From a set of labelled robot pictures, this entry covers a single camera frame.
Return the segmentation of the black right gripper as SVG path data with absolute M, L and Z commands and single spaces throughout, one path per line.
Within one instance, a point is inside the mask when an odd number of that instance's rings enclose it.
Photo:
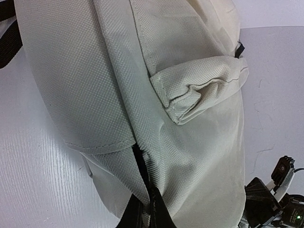
M 277 201 L 266 185 L 255 177 L 246 187 L 244 217 L 250 228 L 302 228 L 304 197 L 285 194 Z

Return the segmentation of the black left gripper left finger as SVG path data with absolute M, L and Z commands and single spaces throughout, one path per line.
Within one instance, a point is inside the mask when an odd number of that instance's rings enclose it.
M 135 195 L 131 195 L 123 216 L 118 223 L 118 228 L 141 228 L 143 204 Z

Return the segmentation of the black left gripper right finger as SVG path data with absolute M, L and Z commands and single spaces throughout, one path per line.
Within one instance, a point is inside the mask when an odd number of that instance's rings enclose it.
M 157 187 L 149 189 L 150 228 L 176 228 Z

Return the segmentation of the cream white backpack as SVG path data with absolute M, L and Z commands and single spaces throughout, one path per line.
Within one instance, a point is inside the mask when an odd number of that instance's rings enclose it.
M 236 228 L 249 71 L 231 0 L 3 0 L 0 66 L 24 48 L 65 144 L 121 220 L 150 224 L 152 186 L 177 228 Z

